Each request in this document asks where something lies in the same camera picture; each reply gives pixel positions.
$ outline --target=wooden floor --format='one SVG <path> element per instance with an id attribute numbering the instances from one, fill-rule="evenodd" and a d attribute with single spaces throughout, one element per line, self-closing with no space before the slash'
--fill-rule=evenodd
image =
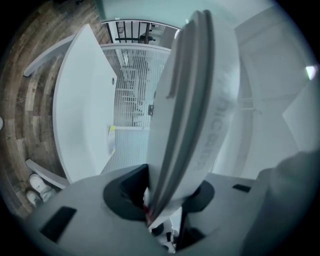
<path id="1" fill-rule="evenodd" d="M 64 3 L 47 1 L 16 32 L 0 63 L 0 190 L 9 209 L 21 217 L 33 210 L 25 194 L 30 188 L 31 159 L 65 177 L 54 142 L 52 107 L 63 54 L 41 66 L 30 77 L 24 69 L 44 50 L 90 24 L 100 44 L 109 43 L 94 0 Z"/>

